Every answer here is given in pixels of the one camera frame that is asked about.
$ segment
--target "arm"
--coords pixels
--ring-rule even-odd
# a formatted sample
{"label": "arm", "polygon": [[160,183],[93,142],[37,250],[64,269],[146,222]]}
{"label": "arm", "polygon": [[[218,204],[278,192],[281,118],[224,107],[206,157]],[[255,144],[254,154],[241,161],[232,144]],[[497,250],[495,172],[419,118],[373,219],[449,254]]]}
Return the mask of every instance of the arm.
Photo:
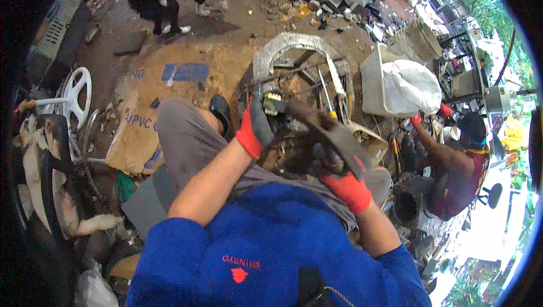
{"label": "arm", "polygon": [[381,256],[401,245],[396,228],[373,199],[370,205],[355,217],[360,229],[362,247],[371,257]]}
{"label": "arm", "polygon": [[426,132],[420,121],[413,122],[424,147],[432,159],[438,162],[447,172],[454,172],[465,176],[471,176],[475,171],[475,164],[464,153],[455,151],[436,142],[430,134]]}
{"label": "arm", "polygon": [[223,207],[251,160],[234,138],[181,190],[168,211],[168,218],[182,217],[207,226]]}

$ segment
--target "white plastic bin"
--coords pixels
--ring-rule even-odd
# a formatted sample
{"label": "white plastic bin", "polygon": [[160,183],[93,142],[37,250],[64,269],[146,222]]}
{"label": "white plastic bin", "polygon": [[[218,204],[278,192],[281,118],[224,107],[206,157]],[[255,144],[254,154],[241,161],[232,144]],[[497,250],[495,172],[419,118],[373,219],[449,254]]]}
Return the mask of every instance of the white plastic bin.
{"label": "white plastic bin", "polygon": [[[383,63],[390,63],[397,59],[408,59],[387,52],[387,46],[377,44],[375,50],[360,64],[362,82],[362,111],[381,116],[396,116],[388,110],[384,100],[384,74]],[[417,113],[408,113],[405,116],[416,116]]]}

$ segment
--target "person's right hand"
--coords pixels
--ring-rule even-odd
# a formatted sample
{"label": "person's right hand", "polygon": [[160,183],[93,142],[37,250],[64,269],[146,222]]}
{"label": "person's right hand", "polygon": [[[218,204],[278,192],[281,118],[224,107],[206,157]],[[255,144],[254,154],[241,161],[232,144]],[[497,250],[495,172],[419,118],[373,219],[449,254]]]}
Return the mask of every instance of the person's right hand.
{"label": "person's right hand", "polygon": [[371,203],[371,192],[366,188],[364,180],[356,180],[352,172],[346,176],[337,177],[327,173],[321,173],[319,180],[326,186],[337,198],[345,202],[353,214],[364,211]]}
{"label": "person's right hand", "polygon": [[274,134],[262,109],[264,90],[258,83],[253,89],[249,105],[241,118],[241,128],[236,132],[237,140],[252,158],[257,159],[273,140]]}
{"label": "person's right hand", "polygon": [[422,124],[419,111],[417,112],[417,117],[410,117],[410,119],[411,119],[411,123],[413,124],[413,126],[416,126],[418,124]]}

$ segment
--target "black shoe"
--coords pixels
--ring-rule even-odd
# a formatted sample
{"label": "black shoe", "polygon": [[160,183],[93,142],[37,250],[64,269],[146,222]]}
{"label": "black shoe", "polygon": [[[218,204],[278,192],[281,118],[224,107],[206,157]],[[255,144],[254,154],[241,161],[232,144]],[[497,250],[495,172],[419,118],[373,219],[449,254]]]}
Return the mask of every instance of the black shoe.
{"label": "black shoe", "polygon": [[209,111],[218,118],[223,124],[222,137],[227,142],[234,138],[234,127],[232,126],[232,118],[230,117],[230,108],[227,100],[221,95],[214,95],[209,102]]}

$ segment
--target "gray pants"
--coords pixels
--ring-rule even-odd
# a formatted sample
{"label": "gray pants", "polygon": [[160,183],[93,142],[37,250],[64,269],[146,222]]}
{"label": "gray pants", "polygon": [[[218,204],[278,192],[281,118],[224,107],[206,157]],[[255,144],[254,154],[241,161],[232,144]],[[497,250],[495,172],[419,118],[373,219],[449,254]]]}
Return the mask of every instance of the gray pants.
{"label": "gray pants", "polygon": [[[157,121],[166,167],[177,190],[182,189],[227,145],[227,141],[207,123],[197,112],[196,107],[184,98],[170,97],[163,100],[158,108]],[[366,186],[379,204],[386,197],[390,187],[390,173],[384,168],[373,172],[374,174],[368,176]],[[271,182],[311,190],[337,214],[347,232],[356,227],[353,213],[321,183],[286,180],[254,163],[236,183],[230,198],[235,198],[250,188]]]}

